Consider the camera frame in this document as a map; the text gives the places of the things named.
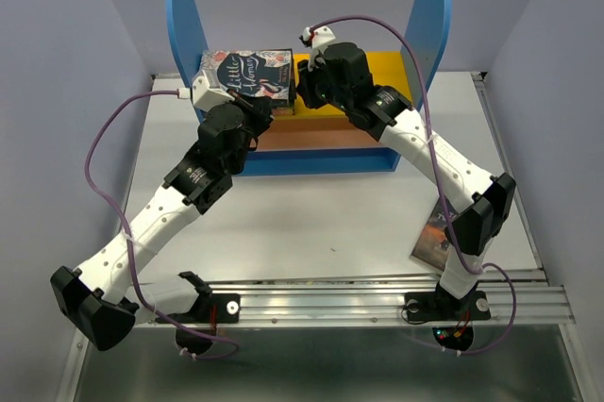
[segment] white table surface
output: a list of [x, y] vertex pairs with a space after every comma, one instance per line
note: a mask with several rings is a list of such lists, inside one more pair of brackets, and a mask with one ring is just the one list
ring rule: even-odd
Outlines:
[[[154, 90], [181, 87], [157, 79]], [[428, 94], [434, 128], [475, 164], [501, 161], [469, 73], [439, 73]], [[126, 214], [133, 218], [196, 139], [192, 106], [153, 97]], [[425, 274], [409, 254], [437, 200], [405, 160], [393, 173], [262, 176], [233, 188], [142, 271], [145, 282], [191, 270], [208, 281]], [[515, 204], [486, 260], [535, 269]]]

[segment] book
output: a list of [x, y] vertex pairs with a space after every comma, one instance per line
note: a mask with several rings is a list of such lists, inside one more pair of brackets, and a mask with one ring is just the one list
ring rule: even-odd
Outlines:
[[[451, 220], [457, 216], [455, 209], [446, 201]], [[438, 274], [445, 270], [446, 260], [449, 256], [449, 245], [451, 243], [445, 236], [446, 220], [441, 203], [436, 201], [422, 233], [417, 239], [415, 247], [411, 251], [411, 258], [421, 265]]]
[[271, 97], [275, 115], [294, 114], [292, 50], [204, 51], [201, 68], [218, 75], [223, 89], [252, 97]]

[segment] blue wooden frame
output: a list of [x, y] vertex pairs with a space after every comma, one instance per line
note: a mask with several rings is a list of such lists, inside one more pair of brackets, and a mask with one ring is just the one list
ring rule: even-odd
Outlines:
[[[208, 49], [195, 0], [165, 0], [168, 38], [176, 67], [187, 87], [199, 70]], [[451, 21], [451, 0], [414, 0], [405, 38], [417, 54], [426, 88], [445, 52]], [[419, 78], [404, 48], [401, 55], [407, 70], [411, 98], [419, 109], [424, 99]], [[195, 113], [203, 121], [203, 111]], [[321, 150], [279, 150], [249, 154], [244, 176], [338, 174], [393, 171], [400, 156], [383, 147]]]

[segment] robotic arm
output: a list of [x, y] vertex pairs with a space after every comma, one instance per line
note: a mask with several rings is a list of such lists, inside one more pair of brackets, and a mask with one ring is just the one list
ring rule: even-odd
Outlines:
[[[434, 182], [426, 128], [411, 101], [393, 87], [375, 85], [365, 53], [354, 43], [336, 42], [328, 27], [313, 32], [307, 28], [301, 39], [311, 47], [310, 59], [298, 64], [297, 89], [307, 107], [329, 104], [342, 110], [351, 124], [392, 148]], [[132, 221], [131, 237], [118, 234], [74, 270], [60, 267], [51, 277], [61, 312], [99, 350], [115, 346], [135, 324], [156, 318], [153, 311], [140, 309], [132, 301], [137, 298], [130, 286], [127, 241], [134, 244], [140, 272], [172, 237], [231, 188], [232, 175], [243, 170], [247, 152], [255, 150], [252, 142], [257, 143], [273, 119], [269, 99], [224, 92], [211, 71], [197, 74], [191, 93], [193, 104], [208, 111], [198, 128], [198, 140]], [[460, 212], [453, 228], [471, 272], [456, 253], [449, 253], [434, 293], [406, 295], [408, 320], [450, 321], [466, 312], [472, 320], [488, 320], [488, 309], [477, 308], [477, 301], [486, 295], [476, 290], [476, 274], [489, 243], [508, 217], [515, 182], [508, 174], [495, 177], [480, 169], [438, 134], [430, 139], [445, 196]], [[445, 233], [450, 239], [450, 231]], [[190, 272], [141, 289], [146, 299], [171, 317], [180, 314], [182, 322], [208, 322], [211, 289]], [[223, 301], [220, 323], [239, 310], [232, 301]]]
[[[390, 147], [435, 182], [426, 127], [417, 109], [391, 86], [373, 82], [365, 53], [351, 42], [336, 42], [326, 26], [306, 28], [301, 41], [311, 47], [310, 59], [298, 63], [298, 93], [308, 108], [332, 105], [349, 122]], [[477, 167], [437, 133], [431, 138], [439, 163], [445, 196], [460, 215], [453, 221], [468, 272], [451, 251], [435, 293], [408, 295], [413, 322], [454, 320], [470, 312], [474, 320], [490, 313], [476, 309], [484, 293], [476, 291], [485, 252], [508, 218], [515, 181], [508, 174], [495, 177]], [[450, 231], [445, 230], [450, 240]]]
[[[137, 272], [153, 259], [183, 227], [192, 223], [232, 186], [232, 175], [243, 170], [252, 142], [273, 120], [267, 98], [253, 102], [236, 92], [212, 87], [211, 74], [195, 80], [193, 102], [207, 107], [197, 129], [197, 142], [165, 178], [143, 211], [131, 222], [132, 236], [118, 234], [103, 249], [74, 270], [60, 267], [51, 285], [61, 312], [99, 350], [119, 343], [135, 323], [152, 320], [140, 310], [132, 289], [126, 240], [134, 243]], [[210, 294], [210, 288], [187, 272], [178, 278], [143, 286], [147, 299], [168, 313], [188, 312]]]

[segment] purple cable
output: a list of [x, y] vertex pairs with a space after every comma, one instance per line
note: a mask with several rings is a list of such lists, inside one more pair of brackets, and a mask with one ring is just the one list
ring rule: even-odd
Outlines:
[[[86, 181], [88, 182], [88, 184], [90, 185], [92, 190], [95, 193], [97, 193], [99, 196], [101, 196], [103, 199], [105, 199], [107, 201], [107, 203], [111, 206], [111, 208], [115, 211], [117, 216], [120, 218], [120, 223], [122, 224], [122, 228], [124, 229], [124, 232], [129, 237], [132, 236], [132, 229], [130, 228], [130, 223], [128, 222], [128, 220], [127, 220], [126, 216], [124, 215], [124, 212], [120, 208], [119, 204], [108, 193], [105, 193], [100, 188], [98, 188], [98, 186], [96, 186], [96, 184], [92, 180], [91, 160], [92, 160], [92, 155], [94, 154], [94, 150], [96, 150], [96, 146], [99, 144], [99, 142], [101, 141], [101, 138], [103, 138], [103, 135], [105, 134], [105, 132], [107, 131], [107, 129], [109, 128], [111, 123], [118, 116], [118, 114], [120, 112], [122, 112], [125, 107], [127, 107], [129, 104], [131, 104], [135, 100], [150, 97], [152, 95], [178, 95], [178, 91], [145, 92], [145, 93], [140, 93], [138, 95], [133, 95], [130, 98], [128, 98], [122, 105], [120, 105], [110, 115], [110, 117], [107, 119], [107, 121], [103, 124], [103, 126], [99, 130], [98, 134], [94, 138], [94, 141], [92, 142], [91, 149], [88, 151], [88, 155], [86, 156], [86, 162], [84, 163], [84, 176], [86, 177]], [[126, 240], [126, 250], [127, 250], [127, 254], [128, 254], [128, 269], [130, 271], [130, 277], [132, 278], [132, 287], [134, 288], [134, 292], [136, 293], [136, 296], [139, 298], [139, 301], [146, 309], [148, 309], [152, 312], [155, 312], [158, 317], [160, 317], [167, 323], [172, 324], [176, 328], [181, 329], [182, 331], [186, 331], [187, 333], [192, 334], [193, 336], [196, 336], [200, 339], [205, 339], [207, 341], [218, 342], [218, 343], [228, 343], [230, 345], [233, 345], [232, 350], [230, 350], [229, 352], [226, 352], [222, 355], [213, 355], [213, 356], [208, 356], [208, 357], [205, 357], [203, 355], [194, 356], [193, 354], [191, 354], [189, 352], [186, 352], [186, 351], [182, 352], [182, 350], [181, 350], [181, 353], [184, 353], [184, 354], [192, 357], [194, 360], [220, 360], [220, 359], [223, 359], [226, 357], [230, 357], [231, 355], [233, 355], [234, 353], [236, 353], [239, 350], [239, 344], [236, 343], [235, 341], [232, 341], [227, 338], [219, 338], [217, 336], [210, 336], [209, 334], [201, 333], [192, 328], [185, 327], [184, 325], [182, 325], [179, 322], [177, 322], [176, 320], [170, 318], [168, 315], [164, 314], [163, 312], [156, 310], [155, 307], [153, 305], [151, 305], [144, 298], [143, 292], [141, 291], [141, 284], [139, 282], [139, 277], [138, 277], [137, 271], [136, 271], [136, 261], [134, 260], [134, 246], [132, 245], [131, 240]]]
[[[441, 181], [440, 171], [439, 171], [439, 167], [438, 167], [438, 160], [436, 158], [436, 150], [434, 149], [434, 142], [431, 139], [432, 122], [430, 120], [430, 108], [429, 108], [429, 104], [428, 104], [428, 92], [426, 91], [426, 83], [424, 81], [424, 76], [422, 75], [422, 71], [420, 69], [420, 65], [419, 65], [417, 56], [415, 56], [415, 52], [413, 51], [413, 49], [411, 48], [411, 46], [409, 45], [407, 40], [394, 27], [388, 25], [386, 22], [383, 22], [382, 20], [379, 20], [378, 18], [370, 17], [368, 15], [345, 15], [342, 17], [325, 20], [325, 21], [319, 23], [318, 25], [312, 26], [310, 28], [310, 33], [314, 32], [317, 28], [319, 28], [321, 26], [332, 25], [334, 23], [339, 23], [339, 22], [357, 21], [357, 20], [375, 23], [376, 25], [380, 25], [380, 26], [388, 29], [402, 43], [402, 45], [407, 49], [407, 51], [409, 52], [409, 55], [411, 56], [411, 60], [413, 62], [413, 68], [414, 68], [415, 72], [417, 73], [417, 77], [419, 78], [419, 86], [420, 86], [420, 89], [422, 90], [422, 97], [424, 97], [424, 108], [425, 108], [425, 116], [426, 116], [426, 137], [428, 139], [428, 149], [430, 152], [430, 159], [432, 160], [432, 170], [434, 171], [434, 182], [436, 185], [436, 189], [438, 191], [438, 198], [439, 198], [439, 202], [441, 204], [441, 208], [443, 209], [443, 212], [445, 213], [446, 226], [448, 227], [450, 235], [451, 235], [451, 242], [453, 244], [453, 248], [455, 249], [455, 253], [457, 254], [457, 257], [459, 258], [464, 270], [471, 275], [476, 275], [476, 276], [481, 275], [482, 274], [481, 269], [474, 270], [466, 263], [465, 259], [463, 258], [463, 254], [461, 253], [460, 244], [457, 240], [455, 230], [453, 229], [453, 223], [451, 222], [451, 215], [449, 212], [449, 208], [446, 205], [445, 189], [443, 188], [443, 182]], [[493, 341], [493, 343], [489, 344], [488, 346], [482, 347], [477, 350], [472, 350], [469, 352], [462, 352], [463, 355], [476, 355], [478, 353], [486, 352], [487, 350], [491, 350], [495, 345], [497, 345], [498, 343], [503, 341], [508, 336], [508, 334], [510, 334], [510, 331], [512, 330], [514, 319], [516, 317], [517, 300], [516, 300], [516, 291], [513, 287], [512, 280], [501, 267], [499, 267], [498, 265], [496, 265], [494, 263], [490, 263], [490, 262], [484, 263], [482, 265], [482, 268], [485, 268], [485, 267], [495, 268], [506, 279], [508, 284], [510, 284], [510, 289], [512, 290], [512, 316], [510, 317], [510, 322], [508, 323], [508, 326], [506, 327], [505, 331], [496, 341]]]

